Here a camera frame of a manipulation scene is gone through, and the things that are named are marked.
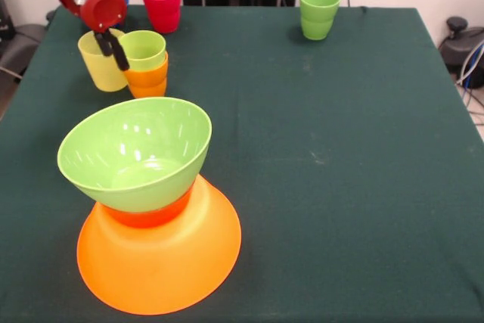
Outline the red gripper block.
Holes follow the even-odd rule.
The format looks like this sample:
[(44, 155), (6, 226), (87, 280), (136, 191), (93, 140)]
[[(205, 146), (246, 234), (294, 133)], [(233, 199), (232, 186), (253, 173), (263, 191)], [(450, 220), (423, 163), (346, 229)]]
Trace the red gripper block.
[(72, 14), (90, 29), (105, 57), (113, 55), (121, 71), (129, 69), (129, 62), (118, 38), (109, 28), (122, 23), (127, 15), (125, 0), (59, 0)]

